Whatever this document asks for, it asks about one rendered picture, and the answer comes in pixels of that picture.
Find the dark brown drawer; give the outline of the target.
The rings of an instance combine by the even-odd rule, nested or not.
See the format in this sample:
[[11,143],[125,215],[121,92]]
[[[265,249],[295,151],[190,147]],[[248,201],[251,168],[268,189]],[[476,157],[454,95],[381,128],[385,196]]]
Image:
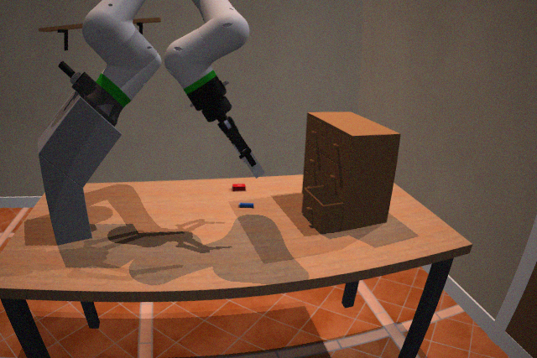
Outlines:
[[328,127],[326,154],[348,168],[351,142],[351,137],[333,127]]
[[323,180],[324,161],[325,154],[307,143],[305,153],[305,167],[321,181]]
[[348,171],[341,165],[326,157],[324,184],[345,199]]
[[325,185],[304,188],[302,213],[319,232],[341,229],[343,207],[344,201]]
[[326,151],[326,129],[327,124],[308,116],[307,141],[323,152]]
[[319,180],[317,180],[314,176],[312,176],[307,170],[305,170],[303,193],[304,193],[304,188],[316,187],[320,185],[322,185],[322,183]]

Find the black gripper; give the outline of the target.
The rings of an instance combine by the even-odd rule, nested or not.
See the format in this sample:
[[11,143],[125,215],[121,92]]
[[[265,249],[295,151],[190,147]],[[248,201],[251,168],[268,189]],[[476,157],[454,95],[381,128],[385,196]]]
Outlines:
[[229,112],[232,108],[232,105],[227,99],[227,97],[224,96],[217,104],[214,103],[213,105],[214,106],[211,106],[208,109],[202,110],[202,114],[204,115],[206,120],[208,122],[219,120],[219,123],[217,125],[226,134],[226,136],[230,138],[229,140],[232,142],[234,148],[240,155],[239,158],[241,158],[244,163],[246,162],[247,166],[250,168],[255,178],[258,178],[259,176],[264,174],[265,172],[263,171],[258,160],[253,155],[251,148],[248,147],[248,145],[245,143],[242,136],[238,132],[234,121],[231,117],[227,117],[226,115],[226,113]]

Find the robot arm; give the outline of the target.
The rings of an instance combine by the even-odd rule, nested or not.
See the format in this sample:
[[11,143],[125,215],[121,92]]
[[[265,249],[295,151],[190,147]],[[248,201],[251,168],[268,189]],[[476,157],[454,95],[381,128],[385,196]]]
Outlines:
[[[114,127],[122,109],[161,66],[154,47],[134,27],[133,19],[146,0],[101,0],[85,17],[85,41],[107,63],[94,81],[86,72],[74,72],[64,61],[59,66],[72,88]],[[174,41],[164,64],[197,111],[217,104],[227,93],[211,64],[241,48],[248,40],[245,18],[229,0],[192,0],[204,25]],[[171,72],[172,71],[172,72]]]

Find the brown wooden chest of drawers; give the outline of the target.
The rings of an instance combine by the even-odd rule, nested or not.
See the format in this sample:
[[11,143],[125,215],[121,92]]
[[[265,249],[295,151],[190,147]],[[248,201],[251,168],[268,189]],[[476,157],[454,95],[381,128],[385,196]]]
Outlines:
[[[352,138],[348,168],[326,154],[326,151],[321,151],[307,141],[309,115],[327,124],[326,147],[329,126]],[[344,201],[340,231],[387,222],[399,154],[399,141],[400,133],[353,112],[307,112],[305,153],[308,143],[325,154],[325,161],[322,181],[305,167],[304,162],[302,194],[305,170],[307,170],[322,182],[322,186],[325,185]],[[324,184],[326,157],[348,170],[345,199]]]

